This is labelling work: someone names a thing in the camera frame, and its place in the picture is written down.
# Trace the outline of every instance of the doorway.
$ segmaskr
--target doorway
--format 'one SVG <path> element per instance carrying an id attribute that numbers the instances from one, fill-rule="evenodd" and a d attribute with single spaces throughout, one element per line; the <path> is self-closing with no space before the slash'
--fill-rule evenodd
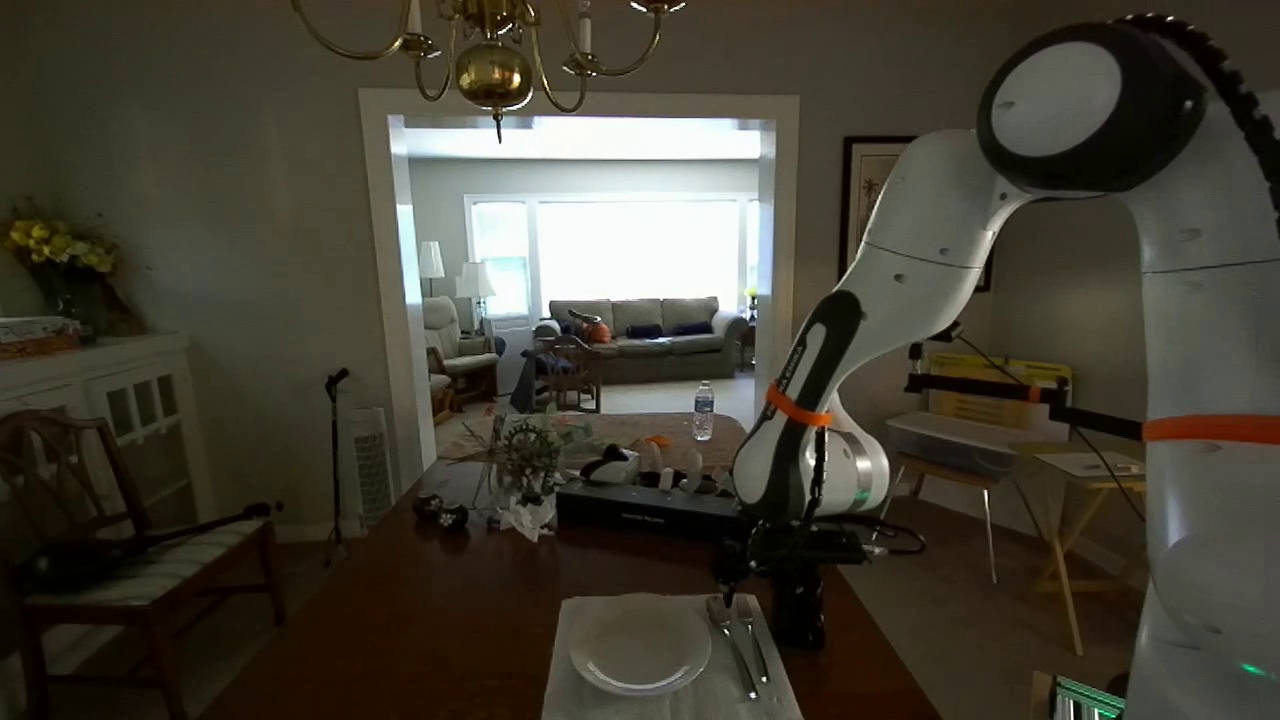
<path id="1" fill-rule="evenodd" d="M 588 99 L 588 115 L 626 122 L 741 122 L 761 130 L 761 308 L 756 308 L 756 381 L 769 381 L 791 336 L 791 268 L 794 268 L 794 138 L 799 99 L 791 95 L 614 95 Z M 409 488 L 435 461 L 433 389 L 420 325 L 420 261 L 412 209 L 412 130 L 487 124 L 463 99 L 423 105 L 416 91 L 359 91 L 367 209 L 377 237 L 380 312 L 386 349 L 386 413 L 395 433 L 395 477 Z"/>

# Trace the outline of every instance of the light fixture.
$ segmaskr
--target light fixture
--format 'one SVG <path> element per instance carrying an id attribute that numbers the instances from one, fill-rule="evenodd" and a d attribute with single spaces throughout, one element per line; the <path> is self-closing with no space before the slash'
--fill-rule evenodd
<path id="1" fill-rule="evenodd" d="M 537 0 L 435 0 L 440 20 L 449 25 L 445 48 L 423 32 L 420 0 L 404 6 L 404 32 L 392 36 L 384 48 L 352 52 L 331 44 L 321 25 L 308 18 L 302 0 L 293 0 L 293 13 L 308 25 L 311 41 L 343 60 L 384 60 L 384 55 L 409 55 L 412 82 L 423 91 L 423 99 L 440 99 L 449 89 L 469 95 L 472 105 L 487 108 L 495 133 L 507 113 L 519 113 L 533 91 L 546 95 L 555 113 L 575 113 L 588 99 L 590 76 L 626 76 L 637 74 L 649 52 L 661 44 L 663 18 L 678 13 L 683 0 L 631 0 L 637 13 L 649 18 L 649 41 L 639 55 L 626 65 L 601 65 L 596 41 L 590 41 L 590 0 L 575 0 L 575 41 L 563 60 L 563 74 L 572 76 L 566 99 L 555 95 L 542 48 L 539 48 L 539 6 Z M 440 74 L 440 82 L 429 82 L 429 65 L 445 60 L 451 70 Z"/>

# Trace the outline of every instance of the white chair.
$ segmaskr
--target white chair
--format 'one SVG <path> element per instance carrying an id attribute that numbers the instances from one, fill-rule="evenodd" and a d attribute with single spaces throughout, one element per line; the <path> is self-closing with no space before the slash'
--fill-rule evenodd
<path id="1" fill-rule="evenodd" d="M 429 363 L 449 378 L 449 403 L 491 401 L 495 359 L 505 352 L 491 336 L 463 336 L 451 296 L 423 301 Z"/>

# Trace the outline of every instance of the lamp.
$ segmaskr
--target lamp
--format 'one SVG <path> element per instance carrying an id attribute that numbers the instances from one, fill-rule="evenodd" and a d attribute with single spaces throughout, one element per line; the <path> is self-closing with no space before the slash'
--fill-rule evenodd
<path id="1" fill-rule="evenodd" d="M 469 296 L 472 301 L 472 331 L 479 336 L 479 301 L 491 296 L 491 279 L 487 279 L 487 268 L 485 265 L 463 265 L 451 279 L 451 294 L 456 296 Z"/>
<path id="2" fill-rule="evenodd" d="M 440 241 L 423 241 L 416 256 L 420 256 L 420 278 L 423 278 L 423 279 L 445 278 Z"/>
<path id="3" fill-rule="evenodd" d="M 458 95 L 487 108 L 495 138 L 505 133 L 499 115 L 519 113 L 533 99 L 533 91 L 542 91 L 555 113 L 575 113 L 588 99 L 590 76 L 637 74 L 661 44 L 663 18 L 678 13 L 683 0 L 631 0 L 631 8 L 649 18 L 649 41 L 639 55 L 631 55 L 626 65 L 605 70 L 590 41 L 590 0 L 575 0 L 575 44 L 563 60 L 563 74 L 572 76 L 575 91 L 560 99 L 539 52 L 539 0 L 440 0 L 440 20 L 449 36 L 445 52 L 423 32 L 420 0 L 409 0 L 404 32 L 371 52 L 331 44 L 308 18 L 302 0 L 293 0 L 293 13 L 302 20 L 321 48 L 343 60 L 409 55 L 412 82 L 423 99 L 440 99 L 456 83 Z M 429 83 L 423 74 L 433 60 L 449 65 L 435 83 Z"/>

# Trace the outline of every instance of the fork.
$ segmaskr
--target fork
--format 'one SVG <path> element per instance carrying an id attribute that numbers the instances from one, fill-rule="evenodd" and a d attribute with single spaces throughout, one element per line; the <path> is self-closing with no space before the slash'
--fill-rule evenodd
<path id="1" fill-rule="evenodd" d="M 761 686 L 772 686 L 772 674 L 769 674 L 763 645 L 761 645 L 761 637 L 756 637 L 752 613 L 746 613 L 746 609 L 737 609 L 733 618 L 743 625 L 743 631 L 746 631 L 746 642 L 752 642 L 752 657 L 756 657 L 756 667 L 761 667 L 756 682 L 761 682 Z"/>
<path id="2" fill-rule="evenodd" d="M 743 682 L 743 692 L 756 703 L 761 699 L 761 677 L 752 674 L 746 653 L 737 645 L 728 613 L 716 609 L 716 598 L 706 598 L 706 620 L 728 642 L 728 653 L 733 653 L 733 663 L 737 663 L 737 674 Z"/>

